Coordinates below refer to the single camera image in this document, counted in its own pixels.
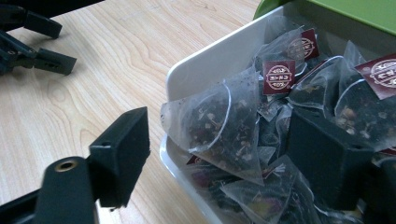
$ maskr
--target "wooden table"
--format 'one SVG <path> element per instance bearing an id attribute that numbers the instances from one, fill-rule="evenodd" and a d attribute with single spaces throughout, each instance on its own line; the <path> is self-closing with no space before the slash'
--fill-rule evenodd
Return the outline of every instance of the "wooden table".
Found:
<path id="1" fill-rule="evenodd" d="M 168 70 L 252 20 L 260 0 L 107 0 L 53 18 L 52 40 L 9 32 L 34 49 L 78 58 L 62 76 L 16 68 L 0 77 L 0 204 L 38 189 L 45 168 L 89 155 L 120 114 L 148 107 L 151 155 L 127 208 L 99 209 L 101 223 L 205 223 L 159 156 Z"/>

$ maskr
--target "metal screw hole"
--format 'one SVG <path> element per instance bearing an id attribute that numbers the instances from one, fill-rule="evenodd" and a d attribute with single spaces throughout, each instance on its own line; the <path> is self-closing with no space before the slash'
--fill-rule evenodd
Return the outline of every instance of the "metal screw hole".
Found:
<path id="1" fill-rule="evenodd" d="M 77 161 L 64 161 L 56 165 L 55 171 L 56 172 L 66 172 L 78 165 Z"/>

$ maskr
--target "mesh tea bag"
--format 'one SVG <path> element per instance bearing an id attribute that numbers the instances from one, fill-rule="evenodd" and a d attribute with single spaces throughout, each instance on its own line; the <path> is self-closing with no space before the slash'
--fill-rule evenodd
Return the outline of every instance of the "mesh tea bag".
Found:
<path id="1" fill-rule="evenodd" d="M 396 146 L 396 97 L 379 100 L 364 79 L 351 84 L 335 107 L 335 123 L 375 150 Z"/>
<path id="2" fill-rule="evenodd" d="M 269 161 L 276 153 L 276 147 L 257 147 L 257 154 L 260 159 L 261 168 L 268 167 Z"/>
<path id="3" fill-rule="evenodd" d="M 271 17 L 265 26 L 265 39 L 275 40 L 286 32 L 299 29 L 300 27 L 300 24 L 285 16 Z"/>
<path id="4" fill-rule="evenodd" d="M 291 107 L 282 105 L 276 111 L 276 117 L 271 121 L 261 119 L 259 122 L 259 146 L 273 147 L 275 159 L 284 154 L 286 148 L 286 136 L 289 131 Z"/>
<path id="5" fill-rule="evenodd" d="M 210 90 L 164 104 L 163 128 L 182 149 L 233 175 L 262 182 L 257 81 L 257 74 L 242 73 Z"/>
<path id="6" fill-rule="evenodd" d="M 248 217 L 239 204 L 227 197 L 220 189 L 222 186 L 241 178 L 231 175 L 196 156 L 192 156 L 190 161 L 180 169 L 192 178 L 197 193 L 205 199 L 216 214 L 227 217 L 227 220 L 232 220 L 234 224 L 249 223 Z"/>
<path id="7" fill-rule="evenodd" d="M 253 59 L 256 71 L 262 76 L 262 63 L 267 61 L 295 61 L 295 68 L 304 66 L 304 49 L 301 42 L 301 29 L 286 32 L 273 40 L 270 44 L 263 45 Z"/>
<path id="8" fill-rule="evenodd" d="M 307 180 L 299 173 L 289 198 L 288 207 L 280 218 L 279 224 L 319 224 L 320 219 L 314 206 L 314 194 Z"/>
<path id="9" fill-rule="evenodd" d="M 333 105 L 338 98 L 339 73 L 336 63 L 342 57 L 332 57 L 320 64 L 295 84 L 288 96 L 292 105 L 322 110 L 326 117 L 332 117 Z"/>
<path id="10" fill-rule="evenodd" d="M 254 223 L 277 223 L 288 206 L 297 175 L 297 168 L 285 156 L 263 171 L 264 186 L 240 180 L 221 190 L 238 202 Z"/>
<path id="11" fill-rule="evenodd" d="M 362 79 L 361 74 L 355 69 L 355 66 L 365 62 L 366 60 L 364 60 L 364 58 L 361 56 L 358 48 L 351 41 L 348 41 L 346 43 L 344 59 L 337 63 L 337 69 L 341 74 L 339 95 L 342 95 L 352 83 Z"/>
<path id="12" fill-rule="evenodd" d="M 274 94 L 274 95 L 264 95 L 263 93 L 263 78 L 259 79 L 259 93 L 260 93 L 260 103 L 258 105 L 257 112 L 270 122 L 277 114 L 278 110 L 286 103 L 284 99 L 287 94 Z"/>

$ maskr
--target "tea bag label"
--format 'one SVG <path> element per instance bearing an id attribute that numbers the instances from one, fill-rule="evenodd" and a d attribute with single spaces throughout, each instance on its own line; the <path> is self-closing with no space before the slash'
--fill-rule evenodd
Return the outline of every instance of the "tea bag label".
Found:
<path id="1" fill-rule="evenodd" d="M 263 94 L 289 93 L 294 84 L 295 61 L 262 63 L 264 82 Z"/>
<path id="2" fill-rule="evenodd" d="M 309 29 L 301 33 L 301 38 L 297 38 L 288 46 L 288 56 L 294 60 L 308 61 L 319 56 L 318 43 L 314 29 Z"/>
<path id="3" fill-rule="evenodd" d="M 396 95 L 396 53 L 355 67 L 380 100 Z"/>
<path id="4" fill-rule="evenodd" d="M 309 29 L 301 33 L 301 41 L 304 48 L 304 59 L 308 61 L 319 56 L 315 30 Z"/>
<path id="5" fill-rule="evenodd" d="M 385 154 L 388 156 L 396 156 L 396 147 L 390 147 L 384 150 L 379 151 L 381 154 Z"/>

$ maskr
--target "white tray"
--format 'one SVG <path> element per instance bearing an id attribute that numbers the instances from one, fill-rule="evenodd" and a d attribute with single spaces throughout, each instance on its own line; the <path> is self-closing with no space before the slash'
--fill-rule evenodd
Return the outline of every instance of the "white tray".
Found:
<path id="1" fill-rule="evenodd" d="M 267 13 L 175 64 L 166 80 L 168 101 L 203 91 L 223 77 L 247 68 L 259 47 L 271 40 L 270 34 L 265 32 L 268 19 L 280 15 L 299 16 L 312 21 L 318 28 L 318 35 L 326 37 L 335 54 L 344 53 L 348 40 L 358 46 L 366 60 L 396 52 L 395 36 L 307 1 L 297 0 Z M 215 204 L 197 192 L 190 176 L 183 171 L 190 155 L 178 148 L 167 136 L 161 143 L 160 156 L 163 164 L 189 193 L 209 223 L 238 223 L 233 217 L 221 213 Z"/>

